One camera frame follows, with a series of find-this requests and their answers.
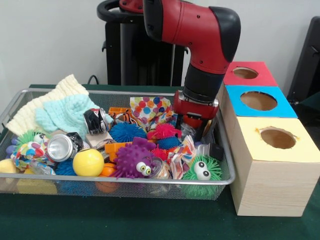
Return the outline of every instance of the cream knitted blanket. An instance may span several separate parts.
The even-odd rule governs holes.
[[[54,100],[61,100],[66,96],[84,94],[89,92],[78,83],[73,74],[61,80],[52,91],[46,95],[29,101],[26,105],[18,110],[13,119],[8,122],[6,127],[17,136],[21,136],[28,130],[40,130],[40,126],[36,123],[36,108],[44,108],[43,103]]]

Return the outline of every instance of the metal mesh basket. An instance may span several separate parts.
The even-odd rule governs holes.
[[[11,144],[13,137],[13,134],[5,128],[6,123],[27,102],[49,91],[50,89],[36,88],[23,90],[16,94],[4,110],[0,116],[0,159],[5,158],[6,148]],[[119,91],[89,91],[89,93],[91,100],[106,110],[109,107],[130,106],[130,97],[163,96],[173,102],[172,93]],[[224,187],[235,179],[235,169],[220,113],[216,120],[201,141],[203,143],[218,141],[224,148],[225,155],[219,163],[222,169],[220,181],[0,173],[0,193],[216,200]]]

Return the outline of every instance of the polka dot fabric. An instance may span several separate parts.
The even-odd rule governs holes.
[[[177,120],[177,115],[173,112],[170,100],[163,96],[131,97],[130,106],[139,125],[147,131],[155,129],[157,124]]]

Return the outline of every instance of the green tablecloth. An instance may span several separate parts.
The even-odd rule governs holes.
[[[90,85],[87,88],[174,92],[168,87]],[[237,216],[229,187],[217,201],[0,194],[0,202],[0,239],[320,238],[319,184],[303,217]]]

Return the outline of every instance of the purple spiky ball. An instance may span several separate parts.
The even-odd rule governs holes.
[[[132,144],[119,148],[114,159],[116,171],[112,174],[116,178],[147,178],[151,174],[151,150],[156,144],[147,139],[135,137]]]

